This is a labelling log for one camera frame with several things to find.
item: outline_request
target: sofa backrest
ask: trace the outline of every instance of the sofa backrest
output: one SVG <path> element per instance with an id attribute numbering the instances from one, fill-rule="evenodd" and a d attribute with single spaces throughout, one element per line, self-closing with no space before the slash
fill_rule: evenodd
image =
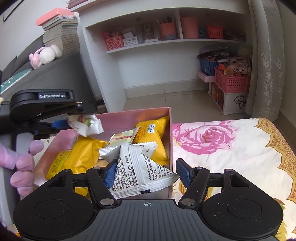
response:
<path id="1" fill-rule="evenodd" d="M 2 72 L 2 77 L 0 78 L 1 83 L 9 79 L 11 76 L 22 72 L 25 69 L 31 68 L 29 55 L 35 53 L 36 50 L 43 47 L 43 35 L 34 40 L 28 47 L 22 51 L 18 57 L 13 58 L 13 60 L 6 66 Z"/>

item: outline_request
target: crosshair symbol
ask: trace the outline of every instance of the crosshair symbol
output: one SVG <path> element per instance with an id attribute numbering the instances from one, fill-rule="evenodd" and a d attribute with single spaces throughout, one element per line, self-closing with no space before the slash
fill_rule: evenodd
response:
<path id="1" fill-rule="evenodd" d="M 153 205 L 153 204 L 150 203 L 150 202 L 146 202 L 146 203 L 144 203 L 143 205 L 145 205 L 146 207 L 150 207 L 150 206 Z"/>

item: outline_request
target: gold decorative border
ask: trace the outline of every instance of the gold decorative border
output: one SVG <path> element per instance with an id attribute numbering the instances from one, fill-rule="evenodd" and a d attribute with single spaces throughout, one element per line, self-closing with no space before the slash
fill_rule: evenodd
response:
<path id="1" fill-rule="evenodd" d="M 261 130 L 270 134 L 269 143 L 266 145 L 266 147 L 272 147 L 277 152 L 282 154 L 281 164 L 278 168 L 285 171 L 293 179 L 291 193 L 287 200 L 290 200 L 296 204 L 296 156 L 282 134 L 271 121 L 265 118 L 258 119 L 258 125 L 255 127 L 260 128 Z"/>

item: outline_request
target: snack wrapper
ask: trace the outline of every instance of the snack wrapper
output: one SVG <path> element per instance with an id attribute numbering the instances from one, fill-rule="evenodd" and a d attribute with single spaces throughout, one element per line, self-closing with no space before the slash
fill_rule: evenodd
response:
<path id="1" fill-rule="evenodd" d="M 101 120 L 98 120 L 95 115 L 70 115 L 68 124 L 84 137 L 104 132 Z"/>
<path id="2" fill-rule="evenodd" d="M 172 185 L 179 176 L 142 154 L 140 146 L 122 145 L 113 186 L 116 199 L 161 190 Z"/>
<path id="3" fill-rule="evenodd" d="M 87 169 L 93 168 L 99 158 L 99 148 L 106 146 L 108 142 L 91 137 L 78 136 L 71 151 L 60 152 L 46 175 L 46 179 L 64 169 L 71 169 L 73 174 L 85 173 Z M 75 192 L 86 196 L 87 188 L 75 188 Z"/>
<path id="4" fill-rule="evenodd" d="M 137 127 L 133 130 L 124 131 L 118 134 L 114 134 L 108 144 L 108 147 L 112 146 L 120 146 L 120 145 L 131 145 L 133 143 L 133 139 L 137 134 L 140 127 Z"/>
<path id="5" fill-rule="evenodd" d="M 139 122 L 136 127 L 140 127 L 140 129 L 133 140 L 133 143 L 155 141 L 158 147 L 151 159 L 162 166 L 169 164 L 168 155 L 161 141 L 168 122 L 169 116 L 162 117 L 158 120 Z"/>
<path id="6" fill-rule="evenodd" d="M 142 150 L 143 150 L 143 148 L 145 146 L 145 149 L 142 152 L 142 154 L 149 157 L 149 158 L 152 157 L 153 153 L 155 152 L 155 150 L 156 150 L 156 148 L 158 146 L 155 141 L 153 141 L 153 142 L 145 142 L 145 143 L 137 143 L 137 144 L 133 144 L 133 145 L 141 146 Z M 109 152 L 111 152 L 112 150 L 114 150 L 115 148 L 117 148 L 117 147 L 118 146 L 112 146 L 112 147 L 107 146 L 105 148 L 100 149 L 99 150 L 99 152 L 100 152 L 99 159 L 104 159 L 103 157 L 107 157 L 107 159 L 109 159 L 107 154 Z"/>

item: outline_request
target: white and pink stuffed animal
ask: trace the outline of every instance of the white and pink stuffed animal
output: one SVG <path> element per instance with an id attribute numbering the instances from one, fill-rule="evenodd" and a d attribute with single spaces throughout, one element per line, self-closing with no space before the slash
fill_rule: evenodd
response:
<path id="1" fill-rule="evenodd" d="M 48 64 L 56 58 L 61 58 L 62 56 L 63 53 L 60 48 L 56 45 L 51 45 L 50 47 L 42 47 L 34 54 L 30 54 L 29 60 L 33 69 L 37 69 L 41 65 Z"/>

